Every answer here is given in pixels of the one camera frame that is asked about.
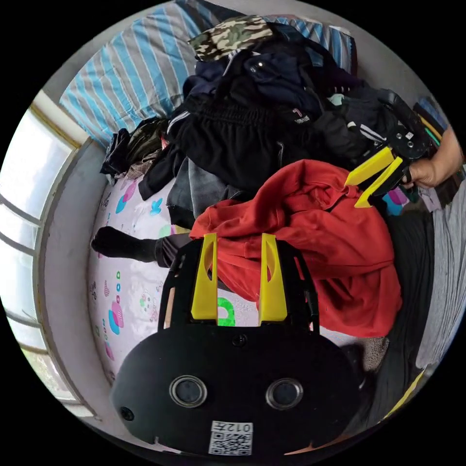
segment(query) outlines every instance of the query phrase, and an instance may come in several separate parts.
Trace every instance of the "blue striped pillow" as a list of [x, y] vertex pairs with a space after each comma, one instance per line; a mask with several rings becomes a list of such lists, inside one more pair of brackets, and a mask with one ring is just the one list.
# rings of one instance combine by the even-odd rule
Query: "blue striped pillow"
[[[242, 14], [205, 0], [176, 0], [159, 7], [102, 47], [71, 81], [60, 103], [107, 147], [120, 128], [131, 132], [142, 120], [168, 116], [181, 104], [183, 83], [196, 65], [188, 40], [236, 16]], [[293, 16], [266, 20], [293, 25], [352, 71], [355, 47], [349, 35]]]

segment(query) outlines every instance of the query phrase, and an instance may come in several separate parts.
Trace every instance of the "yellow robot gripper finger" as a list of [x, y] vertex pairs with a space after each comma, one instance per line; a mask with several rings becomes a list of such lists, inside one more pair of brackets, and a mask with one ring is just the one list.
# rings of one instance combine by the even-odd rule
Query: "yellow robot gripper finger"
[[346, 179], [345, 186], [357, 186], [361, 184], [363, 181], [368, 180], [371, 176], [389, 166], [394, 159], [395, 157], [390, 147], [385, 146], [370, 159], [367, 159], [351, 171]]

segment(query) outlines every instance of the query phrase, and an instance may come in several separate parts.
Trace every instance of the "red sweatshirt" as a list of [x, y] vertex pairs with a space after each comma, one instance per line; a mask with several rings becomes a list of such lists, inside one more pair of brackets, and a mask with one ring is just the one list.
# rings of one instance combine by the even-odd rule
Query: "red sweatshirt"
[[347, 175], [324, 162], [295, 162], [269, 178], [251, 201], [209, 207], [190, 236], [217, 233], [218, 277], [257, 302], [261, 235], [276, 235], [302, 252], [323, 327], [357, 337], [386, 336], [401, 307], [393, 246], [375, 208], [354, 208], [360, 192], [344, 186]]

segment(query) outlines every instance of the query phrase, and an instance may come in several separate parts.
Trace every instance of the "wall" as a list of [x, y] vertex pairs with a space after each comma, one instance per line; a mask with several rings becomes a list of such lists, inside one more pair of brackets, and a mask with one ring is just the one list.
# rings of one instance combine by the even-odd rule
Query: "wall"
[[104, 158], [96, 143], [86, 143], [60, 181], [40, 254], [41, 309], [46, 337], [78, 394], [105, 419], [126, 433], [108, 401], [110, 385], [92, 336], [87, 303], [87, 259], [94, 218], [107, 183]]

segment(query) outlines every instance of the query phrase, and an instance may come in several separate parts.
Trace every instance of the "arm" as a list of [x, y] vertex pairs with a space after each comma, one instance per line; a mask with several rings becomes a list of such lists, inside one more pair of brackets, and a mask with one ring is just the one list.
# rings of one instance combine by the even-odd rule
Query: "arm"
[[432, 159], [421, 159], [410, 165], [412, 182], [406, 187], [412, 187], [414, 184], [425, 188], [436, 187], [454, 175], [464, 162], [460, 144], [453, 129], [448, 126]]

